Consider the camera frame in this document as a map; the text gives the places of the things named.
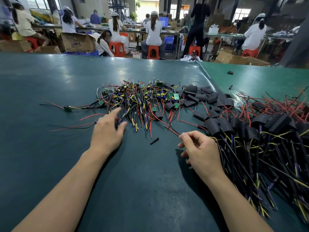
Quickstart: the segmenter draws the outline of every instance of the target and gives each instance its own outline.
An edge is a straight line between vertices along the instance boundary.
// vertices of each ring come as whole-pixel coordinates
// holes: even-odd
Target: hand
[[[187,164],[191,164],[203,181],[208,181],[210,177],[224,173],[218,145],[212,138],[198,131],[192,131],[182,133],[179,139],[182,142],[178,144],[178,147],[186,148],[182,152],[181,157],[189,156],[189,159],[186,161]]]
[[[115,121],[120,111],[121,108],[116,108],[109,115],[99,118],[93,129],[90,152],[107,158],[120,145],[127,124],[127,122],[122,122],[118,130],[115,129]]]

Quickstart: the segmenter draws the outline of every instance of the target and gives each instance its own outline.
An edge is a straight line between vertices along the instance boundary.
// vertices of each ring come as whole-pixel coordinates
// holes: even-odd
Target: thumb
[[[119,127],[118,127],[117,134],[118,134],[118,136],[120,136],[121,138],[122,138],[122,136],[123,136],[123,132],[125,131],[126,125],[127,125],[127,122],[124,121],[124,122],[122,122],[122,123],[119,125]]]
[[[191,137],[187,133],[182,133],[181,139],[188,152],[196,149]]]

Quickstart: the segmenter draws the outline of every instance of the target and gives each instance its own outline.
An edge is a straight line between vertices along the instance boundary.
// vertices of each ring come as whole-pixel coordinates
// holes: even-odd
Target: man in blue shirt
[[[90,16],[90,23],[101,24],[101,18],[98,15],[98,11],[94,10],[93,14]]]

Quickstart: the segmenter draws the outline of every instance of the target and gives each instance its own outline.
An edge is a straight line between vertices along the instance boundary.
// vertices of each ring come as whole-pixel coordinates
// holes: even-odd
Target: workbench surface
[[[168,83],[218,89],[207,73],[224,92],[233,84],[252,96],[265,90],[277,97],[295,95],[298,90],[291,87],[308,84],[306,70],[256,66],[24,53],[0,53],[0,60],[3,232],[11,231],[89,147],[92,128],[51,130],[84,124],[79,119],[90,111],[65,113],[39,106],[43,100],[61,106],[88,104],[102,83],[119,84],[128,78],[136,82],[167,78]],[[200,105],[197,110],[205,111]],[[197,123],[184,110],[180,119]],[[177,121],[173,127],[179,133],[195,129]],[[154,124],[152,135],[160,140],[150,146],[149,133],[145,138],[143,130],[135,133],[127,127],[118,152],[97,179],[77,231],[227,231],[209,189],[180,158],[178,137]],[[275,231],[306,231],[284,199],[275,195],[275,201],[279,210],[271,211],[267,221]]]

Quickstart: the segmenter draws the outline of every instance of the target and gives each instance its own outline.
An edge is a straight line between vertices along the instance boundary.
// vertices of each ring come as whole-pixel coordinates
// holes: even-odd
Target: stool
[[[129,38],[129,34],[127,32],[119,32],[120,36],[126,36],[127,38]]]
[[[32,38],[32,37],[25,37],[25,39],[33,45],[34,49],[37,49],[39,47],[39,40]]]
[[[257,58],[258,54],[259,54],[259,49],[245,49],[241,56],[245,56],[245,57],[251,56],[253,58]]]
[[[125,46],[121,42],[110,42],[109,43],[109,49],[112,50],[112,46],[114,46],[114,56],[118,58],[125,58],[126,52],[125,52]]]
[[[200,46],[190,46],[189,54],[192,54],[194,50],[197,50],[198,55],[200,55],[200,52],[201,52],[201,47]]]
[[[156,57],[155,58],[150,57],[150,53],[151,53],[152,50],[156,51]],[[160,57],[159,57],[159,46],[157,46],[157,45],[150,45],[148,47],[148,57],[147,57],[147,59],[160,59]]]

